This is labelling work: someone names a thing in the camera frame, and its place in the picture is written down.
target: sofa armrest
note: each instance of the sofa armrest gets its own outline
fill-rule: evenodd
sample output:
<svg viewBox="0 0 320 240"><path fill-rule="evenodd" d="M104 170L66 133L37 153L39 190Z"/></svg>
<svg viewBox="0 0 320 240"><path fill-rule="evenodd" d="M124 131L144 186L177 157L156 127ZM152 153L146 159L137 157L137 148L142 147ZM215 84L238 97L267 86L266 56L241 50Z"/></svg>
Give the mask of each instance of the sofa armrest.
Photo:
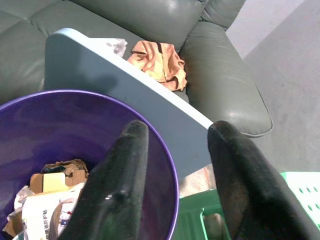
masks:
<svg viewBox="0 0 320 240"><path fill-rule="evenodd" d="M180 51L185 61L190 104L213 122L232 123L243 134L272 130L267 107L225 30L198 22Z"/></svg>

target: purple trash bin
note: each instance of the purple trash bin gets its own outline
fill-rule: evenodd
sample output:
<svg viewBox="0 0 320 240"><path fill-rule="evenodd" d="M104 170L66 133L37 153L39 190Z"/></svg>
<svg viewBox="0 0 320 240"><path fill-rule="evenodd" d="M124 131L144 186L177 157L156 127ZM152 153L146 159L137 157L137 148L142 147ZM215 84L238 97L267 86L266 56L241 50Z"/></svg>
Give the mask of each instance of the purple trash bin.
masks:
<svg viewBox="0 0 320 240"><path fill-rule="evenodd" d="M56 161L80 158L91 170L132 120L149 126L149 155L140 240L171 239L179 204L170 153L146 119L124 103L97 93L56 90L0 106L0 227L16 193L32 174Z"/></svg>

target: gray leather sofa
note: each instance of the gray leather sofa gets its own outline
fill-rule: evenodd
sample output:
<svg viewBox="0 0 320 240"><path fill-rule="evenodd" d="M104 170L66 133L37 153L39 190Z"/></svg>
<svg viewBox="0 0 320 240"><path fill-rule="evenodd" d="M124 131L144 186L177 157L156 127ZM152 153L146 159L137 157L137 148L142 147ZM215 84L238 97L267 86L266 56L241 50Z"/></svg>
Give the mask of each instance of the gray leather sofa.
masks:
<svg viewBox="0 0 320 240"><path fill-rule="evenodd" d="M139 40L174 44L189 82L177 94L212 121L258 137L268 110L226 29L245 0L0 0L0 103L40 91L48 35L73 28L123 38L124 58Z"/></svg>

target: orange cloth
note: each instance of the orange cloth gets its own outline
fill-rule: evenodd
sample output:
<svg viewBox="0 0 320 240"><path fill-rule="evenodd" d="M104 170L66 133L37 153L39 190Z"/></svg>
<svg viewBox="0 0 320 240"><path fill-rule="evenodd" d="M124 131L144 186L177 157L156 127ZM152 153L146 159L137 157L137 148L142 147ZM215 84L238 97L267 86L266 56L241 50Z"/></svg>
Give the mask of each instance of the orange cloth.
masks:
<svg viewBox="0 0 320 240"><path fill-rule="evenodd" d="M171 91L183 91L187 85L185 62L172 44L138 41L128 62Z"/></svg>

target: green plastic crate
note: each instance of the green plastic crate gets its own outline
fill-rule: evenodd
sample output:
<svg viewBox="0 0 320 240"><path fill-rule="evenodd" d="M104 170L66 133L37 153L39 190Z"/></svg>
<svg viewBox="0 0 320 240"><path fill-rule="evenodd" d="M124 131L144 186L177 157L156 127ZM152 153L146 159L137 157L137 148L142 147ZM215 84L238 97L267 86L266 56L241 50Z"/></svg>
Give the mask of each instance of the green plastic crate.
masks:
<svg viewBox="0 0 320 240"><path fill-rule="evenodd" d="M211 214L219 214L224 220L216 189L181 198L179 201L179 215L172 240L216 240L208 238L204 224L204 216ZM224 230L226 236L222 240L230 240L225 224Z"/></svg>
<svg viewBox="0 0 320 240"><path fill-rule="evenodd" d="M281 175L320 231L320 172L288 171Z"/></svg>

